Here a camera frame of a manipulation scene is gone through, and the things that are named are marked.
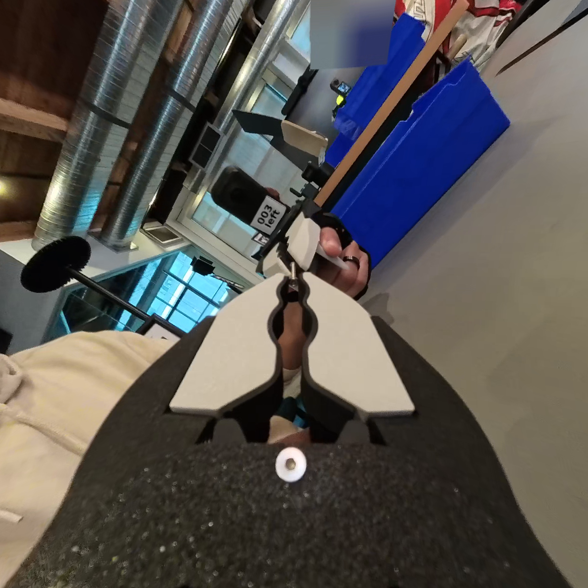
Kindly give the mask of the black flat panel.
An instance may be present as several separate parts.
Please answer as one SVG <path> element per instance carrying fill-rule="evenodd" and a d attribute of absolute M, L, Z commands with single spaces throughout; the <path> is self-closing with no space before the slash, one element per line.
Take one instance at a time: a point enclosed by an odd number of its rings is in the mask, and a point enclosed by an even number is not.
<path fill-rule="evenodd" d="M 269 138 L 270 145 L 276 150 L 284 147 L 283 119 L 239 109 L 232 110 L 232 114 L 246 133 Z"/>

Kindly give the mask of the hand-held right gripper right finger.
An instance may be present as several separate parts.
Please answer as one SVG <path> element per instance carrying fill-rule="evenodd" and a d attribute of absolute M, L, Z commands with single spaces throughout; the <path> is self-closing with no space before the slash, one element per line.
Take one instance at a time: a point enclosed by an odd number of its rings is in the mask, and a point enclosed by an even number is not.
<path fill-rule="evenodd" d="M 311 383 L 359 417 L 412 415 L 415 405 L 369 313 L 309 272 L 301 284 L 313 320 L 307 350 Z"/>

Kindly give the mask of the blue plastic bin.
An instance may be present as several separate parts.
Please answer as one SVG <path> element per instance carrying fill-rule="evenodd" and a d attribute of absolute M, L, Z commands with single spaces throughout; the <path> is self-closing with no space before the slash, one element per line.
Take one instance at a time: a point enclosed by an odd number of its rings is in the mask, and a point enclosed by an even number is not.
<path fill-rule="evenodd" d="M 416 100 L 334 215 L 375 267 L 510 124 L 471 60 L 459 63 Z"/>

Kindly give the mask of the plain wooden panel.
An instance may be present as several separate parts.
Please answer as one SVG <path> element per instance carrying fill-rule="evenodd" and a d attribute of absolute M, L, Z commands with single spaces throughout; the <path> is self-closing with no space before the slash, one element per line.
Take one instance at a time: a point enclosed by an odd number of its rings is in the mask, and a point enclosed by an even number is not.
<path fill-rule="evenodd" d="M 324 161 L 329 142 L 326 136 L 287 120 L 281 121 L 281 131 L 286 144 Z"/>

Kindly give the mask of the square wall vent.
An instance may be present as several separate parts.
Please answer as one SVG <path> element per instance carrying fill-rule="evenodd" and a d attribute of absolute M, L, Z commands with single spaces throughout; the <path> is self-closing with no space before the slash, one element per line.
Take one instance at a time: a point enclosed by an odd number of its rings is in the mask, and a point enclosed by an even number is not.
<path fill-rule="evenodd" d="M 224 134 L 213 124 L 207 122 L 192 149 L 188 161 L 198 169 L 206 170 Z"/>

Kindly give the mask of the black disc-topped pole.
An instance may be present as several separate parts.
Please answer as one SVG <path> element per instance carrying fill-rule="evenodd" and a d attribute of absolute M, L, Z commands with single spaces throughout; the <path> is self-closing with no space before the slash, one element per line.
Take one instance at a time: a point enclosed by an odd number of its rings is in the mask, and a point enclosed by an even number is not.
<path fill-rule="evenodd" d="M 84 238 L 67 236 L 52 241 L 38 250 L 27 262 L 22 269 L 20 283 L 29 292 L 48 293 L 61 289 L 70 280 L 75 280 L 139 320 L 150 321 L 150 315 L 82 273 L 91 259 L 91 254 L 91 246 Z"/>

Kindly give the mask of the black equipment box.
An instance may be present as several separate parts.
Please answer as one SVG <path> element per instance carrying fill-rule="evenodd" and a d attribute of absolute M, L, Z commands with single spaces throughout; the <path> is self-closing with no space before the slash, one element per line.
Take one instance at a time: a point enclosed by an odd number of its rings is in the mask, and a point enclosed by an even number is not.
<path fill-rule="evenodd" d="M 289 191 L 299 199 L 314 200 L 333 172 L 334 167 L 327 162 L 319 164 L 309 161 L 302 172 L 302 179 L 306 182 L 304 187 L 301 191 L 290 187 Z"/>

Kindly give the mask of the silver ventilation duct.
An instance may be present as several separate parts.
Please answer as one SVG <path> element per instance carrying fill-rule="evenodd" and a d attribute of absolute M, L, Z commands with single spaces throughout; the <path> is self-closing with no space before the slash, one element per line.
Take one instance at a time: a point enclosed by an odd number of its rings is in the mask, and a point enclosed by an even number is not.
<path fill-rule="evenodd" d="M 307 1 L 275 1 L 272 5 L 215 119 L 214 125 L 222 135 L 230 133 L 233 110 L 246 106 L 257 79 L 275 56 L 294 16 L 306 6 Z"/>
<path fill-rule="evenodd" d="M 141 227 L 179 142 L 248 1 L 196 1 L 151 116 L 99 241 L 124 251 Z"/>
<path fill-rule="evenodd" d="M 83 236 L 92 223 L 130 123 L 119 109 L 156 5 L 114 1 L 107 9 L 35 228 L 35 251 Z"/>

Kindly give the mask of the small blue storage bin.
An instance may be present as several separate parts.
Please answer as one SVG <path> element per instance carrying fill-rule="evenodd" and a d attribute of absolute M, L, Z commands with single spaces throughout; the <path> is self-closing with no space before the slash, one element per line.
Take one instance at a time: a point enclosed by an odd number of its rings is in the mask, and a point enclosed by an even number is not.
<path fill-rule="evenodd" d="M 350 148 L 361 136 L 365 125 L 357 123 L 340 110 L 334 120 L 334 127 L 339 133 L 326 151 L 325 162 L 335 168 L 342 162 Z"/>

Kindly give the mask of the person's left hand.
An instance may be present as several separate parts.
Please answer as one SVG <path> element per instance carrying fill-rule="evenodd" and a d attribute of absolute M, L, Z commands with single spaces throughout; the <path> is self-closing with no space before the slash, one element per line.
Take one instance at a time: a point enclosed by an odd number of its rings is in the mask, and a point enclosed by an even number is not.
<path fill-rule="evenodd" d="M 342 247 L 338 233 L 334 228 L 325 227 L 320 232 L 320 246 L 330 257 L 356 258 L 358 263 L 348 259 L 342 269 L 324 259 L 319 264 L 317 275 L 334 288 L 356 299 L 364 294 L 371 275 L 371 262 L 368 254 L 354 240 Z"/>

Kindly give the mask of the black white wall poster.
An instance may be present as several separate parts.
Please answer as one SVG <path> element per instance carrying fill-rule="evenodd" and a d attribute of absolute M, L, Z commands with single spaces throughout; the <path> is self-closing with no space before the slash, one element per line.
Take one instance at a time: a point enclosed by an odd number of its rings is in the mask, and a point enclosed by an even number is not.
<path fill-rule="evenodd" d="M 174 326 L 164 318 L 154 314 L 137 329 L 136 334 L 154 340 L 164 340 L 172 343 L 178 342 L 186 333 Z"/>

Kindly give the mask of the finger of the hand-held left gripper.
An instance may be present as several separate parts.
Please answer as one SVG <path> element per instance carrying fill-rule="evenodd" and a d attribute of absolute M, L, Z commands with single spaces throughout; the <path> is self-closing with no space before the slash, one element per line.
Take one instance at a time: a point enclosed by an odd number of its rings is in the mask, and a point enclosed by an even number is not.
<path fill-rule="evenodd" d="M 270 251 L 261 262 L 261 273 L 265 279 L 275 275 L 286 276 L 289 279 L 293 276 L 293 258 L 288 251 Z"/>
<path fill-rule="evenodd" d="M 298 216 L 287 231 L 287 252 L 303 272 L 308 271 L 313 263 L 320 232 L 320 226 L 305 216 Z"/>

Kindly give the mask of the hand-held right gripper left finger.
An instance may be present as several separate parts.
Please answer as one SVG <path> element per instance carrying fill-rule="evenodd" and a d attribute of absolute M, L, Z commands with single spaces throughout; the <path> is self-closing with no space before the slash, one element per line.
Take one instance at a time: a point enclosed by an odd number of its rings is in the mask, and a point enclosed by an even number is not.
<path fill-rule="evenodd" d="M 218 312 L 169 404 L 173 413 L 221 416 L 281 380 L 273 319 L 282 287 L 275 275 Z"/>

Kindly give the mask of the black tripod light stand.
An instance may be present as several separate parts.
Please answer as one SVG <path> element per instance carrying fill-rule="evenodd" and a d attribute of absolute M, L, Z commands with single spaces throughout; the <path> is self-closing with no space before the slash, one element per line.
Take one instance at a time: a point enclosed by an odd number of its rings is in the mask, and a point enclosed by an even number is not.
<path fill-rule="evenodd" d="M 244 286 L 242 284 L 216 273 L 215 266 L 213 265 L 212 261 L 202 256 L 193 257 L 190 265 L 196 274 L 201 276 L 211 276 L 212 278 L 226 284 L 230 290 L 237 294 L 242 293 L 244 290 Z"/>

